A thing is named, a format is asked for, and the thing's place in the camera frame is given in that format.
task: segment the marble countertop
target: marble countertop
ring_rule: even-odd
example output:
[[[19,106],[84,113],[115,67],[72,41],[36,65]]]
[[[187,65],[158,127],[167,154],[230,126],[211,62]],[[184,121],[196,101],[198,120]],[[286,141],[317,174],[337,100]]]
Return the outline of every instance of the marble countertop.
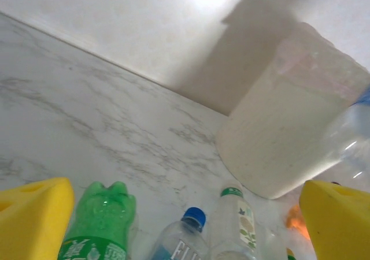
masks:
[[[5,16],[0,65],[0,189],[66,176],[79,199],[95,180],[125,182],[138,203],[135,260],[187,207],[209,214],[232,178],[214,146],[222,114]],[[297,194],[244,193],[297,260],[315,259],[283,225]]]

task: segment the white plastic container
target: white plastic container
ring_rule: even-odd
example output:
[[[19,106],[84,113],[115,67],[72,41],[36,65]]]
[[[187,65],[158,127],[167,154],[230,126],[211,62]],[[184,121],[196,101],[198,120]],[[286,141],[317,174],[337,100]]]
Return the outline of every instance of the white plastic container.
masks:
[[[328,125],[370,83],[370,74],[301,24],[216,137],[229,171],[255,194],[278,198],[329,169]]]

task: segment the blue bottle cap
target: blue bottle cap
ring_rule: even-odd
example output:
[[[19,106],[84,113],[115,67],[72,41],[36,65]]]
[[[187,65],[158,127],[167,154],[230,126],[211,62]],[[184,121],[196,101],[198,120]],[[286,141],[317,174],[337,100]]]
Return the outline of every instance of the blue bottle cap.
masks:
[[[199,225],[201,226],[201,228],[203,228],[204,224],[206,223],[205,213],[201,209],[196,208],[196,207],[191,207],[187,209],[182,220],[185,218],[195,219],[196,221],[199,222]]]

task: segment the water bottle label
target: water bottle label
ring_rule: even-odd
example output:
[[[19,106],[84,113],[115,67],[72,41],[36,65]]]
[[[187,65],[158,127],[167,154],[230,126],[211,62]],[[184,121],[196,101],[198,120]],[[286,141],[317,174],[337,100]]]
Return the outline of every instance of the water bottle label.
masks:
[[[125,260],[126,251],[116,242],[100,237],[80,236],[62,243],[58,260]]]
[[[158,247],[151,260],[202,260],[183,240],[179,240],[175,249],[166,250],[162,245]]]
[[[248,203],[238,201],[239,208],[239,233],[240,239],[250,248],[256,248],[256,228],[254,225],[253,212]]]
[[[355,104],[366,104],[370,106],[370,86],[360,95]]]

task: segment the plastic water bottle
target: plastic water bottle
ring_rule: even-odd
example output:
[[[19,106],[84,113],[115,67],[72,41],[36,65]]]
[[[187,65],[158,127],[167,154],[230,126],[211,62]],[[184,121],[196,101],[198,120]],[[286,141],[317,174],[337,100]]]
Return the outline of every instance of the plastic water bottle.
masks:
[[[324,144],[329,159],[351,167],[356,188],[370,191],[370,86],[328,127]]]
[[[135,197],[124,183],[115,182],[109,188],[92,183],[77,205],[58,260],[125,260],[135,210]]]
[[[256,260],[254,215],[238,183],[223,187],[209,221],[210,260]]]
[[[208,246],[201,236],[205,221],[201,209],[189,208],[181,221],[162,231],[149,260],[205,260]]]

